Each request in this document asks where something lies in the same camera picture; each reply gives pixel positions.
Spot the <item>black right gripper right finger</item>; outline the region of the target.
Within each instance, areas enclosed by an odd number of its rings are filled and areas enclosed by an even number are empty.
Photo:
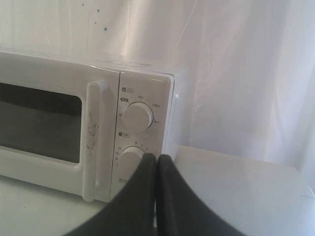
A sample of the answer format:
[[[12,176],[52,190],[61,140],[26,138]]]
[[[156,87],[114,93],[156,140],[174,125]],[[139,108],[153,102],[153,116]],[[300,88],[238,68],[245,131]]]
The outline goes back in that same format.
[[[159,236],[226,236],[228,226],[193,192],[169,155],[157,162],[157,232]]]

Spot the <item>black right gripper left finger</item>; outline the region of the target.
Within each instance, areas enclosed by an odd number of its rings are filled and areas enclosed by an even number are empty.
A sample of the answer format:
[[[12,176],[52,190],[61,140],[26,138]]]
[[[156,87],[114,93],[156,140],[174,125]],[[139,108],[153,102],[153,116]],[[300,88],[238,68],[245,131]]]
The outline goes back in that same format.
[[[145,153],[123,189],[92,218],[67,236],[152,236],[156,157]]]

